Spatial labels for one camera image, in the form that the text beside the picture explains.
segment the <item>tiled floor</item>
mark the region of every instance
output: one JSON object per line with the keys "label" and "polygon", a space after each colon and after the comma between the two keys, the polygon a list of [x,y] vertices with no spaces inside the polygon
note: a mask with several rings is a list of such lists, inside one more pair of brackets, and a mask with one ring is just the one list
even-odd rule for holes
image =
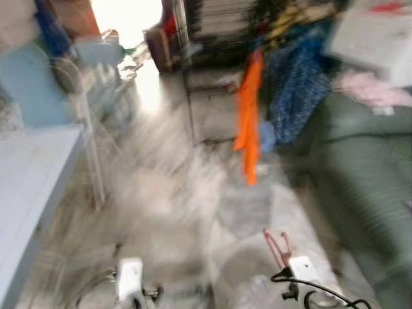
{"label": "tiled floor", "polygon": [[[341,257],[339,240],[317,208],[306,178],[298,188],[291,188],[277,155],[272,154],[259,164],[258,185],[246,187],[240,171],[241,157],[232,152],[229,143],[193,147],[178,74],[159,78],[153,63],[147,61],[138,70],[131,91],[134,121],[119,140],[121,152],[116,160],[104,158],[110,202],[97,212],[90,206],[85,188],[73,186],[67,191],[45,240],[47,252],[64,259],[51,270],[43,256],[28,280],[19,309],[112,308],[114,289],[110,282],[85,295],[79,307],[67,304],[93,276],[114,266],[116,259],[135,256],[144,261],[144,282],[165,287],[160,308],[255,308],[239,298],[234,301],[235,294],[228,295],[222,292],[227,286],[221,287],[232,282],[228,278],[235,274],[228,290],[251,291],[254,288],[249,285],[240,290],[234,285],[249,282],[254,275],[274,274],[273,261],[258,267],[260,264],[253,260],[255,251],[241,258],[242,263],[234,259],[225,269],[219,261],[240,244],[265,244],[262,228],[287,226],[294,214],[297,216],[293,220],[301,220],[298,225],[306,230],[293,230],[292,242],[303,239],[308,248],[314,248],[307,254],[311,250],[319,261],[325,261],[319,265],[321,272],[328,270],[335,280],[327,256]],[[211,104],[216,108],[194,102],[196,133],[214,138],[233,135],[233,104],[227,100]],[[122,247],[112,258],[116,243]],[[266,247],[260,250],[268,255]],[[371,295],[356,267],[348,267],[351,276],[346,279],[350,283],[341,280],[342,289],[352,293],[346,287],[357,282],[365,291],[363,297],[365,293]],[[52,291],[62,269],[59,302],[52,304]],[[270,293],[270,297],[257,293],[266,297],[266,302],[278,292]]]}

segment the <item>blue patterned fabric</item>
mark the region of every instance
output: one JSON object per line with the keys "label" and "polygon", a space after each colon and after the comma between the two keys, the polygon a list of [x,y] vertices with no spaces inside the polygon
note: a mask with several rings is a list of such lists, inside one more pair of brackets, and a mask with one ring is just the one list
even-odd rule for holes
{"label": "blue patterned fabric", "polygon": [[276,145],[293,142],[330,92],[321,57],[325,37],[322,28],[314,28],[265,57],[265,78],[272,88],[269,121],[274,127]]}

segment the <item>black cable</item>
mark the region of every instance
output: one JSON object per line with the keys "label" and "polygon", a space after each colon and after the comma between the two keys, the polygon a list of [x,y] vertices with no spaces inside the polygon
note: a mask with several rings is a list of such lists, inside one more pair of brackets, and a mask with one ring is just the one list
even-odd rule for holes
{"label": "black cable", "polygon": [[328,292],[329,294],[332,294],[335,297],[343,300],[346,303],[346,307],[348,307],[348,308],[359,309],[356,305],[359,304],[359,303],[362,303],[366,306],[367,309],[372,309],[371,305],[367,301],[365,301],[364,299],[358,299],[357,301],[352,302],[349,299],[347,299],[346,297],[342,296],[341,294],[339,294],[339,293],[337,293],[333,290],[330,290],[329,288],[326,288],[322,285],[318,285],[316,283],[313,283],[313,282],[309,282],[309,281],[305,281],[305,280],[299,280],[299,279],[293,279],[293,278],[277,279],[277,278],[274,278],[274,277],[272,277],[270,280],[272,282],[295,282],[295,283],[301,283],[303,285],[312,286],[314,288],[318,288],[322,291]]}

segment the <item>orange cloth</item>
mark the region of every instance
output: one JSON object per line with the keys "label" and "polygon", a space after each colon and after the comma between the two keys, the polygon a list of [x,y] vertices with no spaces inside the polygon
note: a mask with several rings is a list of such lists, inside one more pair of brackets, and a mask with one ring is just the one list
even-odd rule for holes
{"label": "orange cloth", "polygon": [[243,172],[249,185],[256,184],[256,164],[259,160],[258,91],[262,84],[263,56],[256,50],[239,88],[239,132],[233,149],[243,150]]}

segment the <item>pink cloth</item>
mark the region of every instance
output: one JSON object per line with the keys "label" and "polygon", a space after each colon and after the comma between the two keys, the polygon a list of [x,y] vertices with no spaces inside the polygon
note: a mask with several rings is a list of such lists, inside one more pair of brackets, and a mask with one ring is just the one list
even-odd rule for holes
{"label": "pink cloth", "polygon": [[333,82],[333,88],[373,108],[412,107],[412,96],[408,92],[382,82],[370,72],[347,71]]}

